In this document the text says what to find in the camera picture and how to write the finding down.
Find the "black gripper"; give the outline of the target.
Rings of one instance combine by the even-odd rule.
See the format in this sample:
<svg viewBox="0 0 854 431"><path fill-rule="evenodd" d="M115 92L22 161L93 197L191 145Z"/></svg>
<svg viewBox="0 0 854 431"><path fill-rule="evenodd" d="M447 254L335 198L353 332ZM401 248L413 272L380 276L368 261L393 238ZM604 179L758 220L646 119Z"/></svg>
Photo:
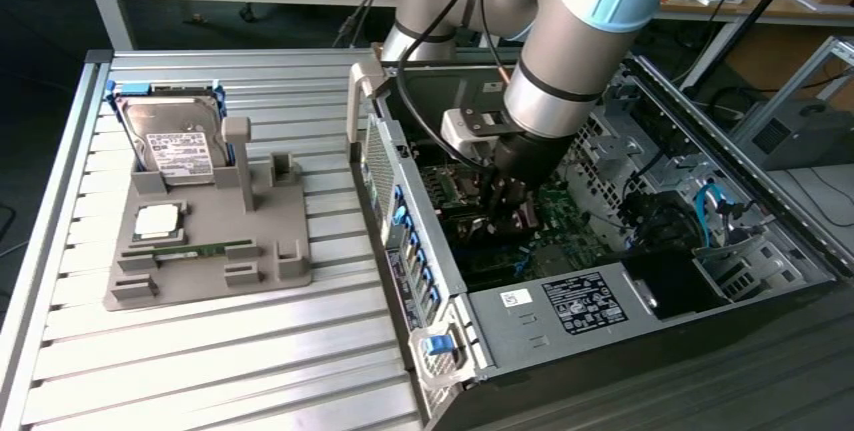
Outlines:
<svg viewBox="0 0 854 431"><path fill-rule="evenodd" d="M539 228L535 196L554 173L574 138L543 138L532 133L501 135L495 145L493 171L484 201L496 236L529 236Z"/></svg>

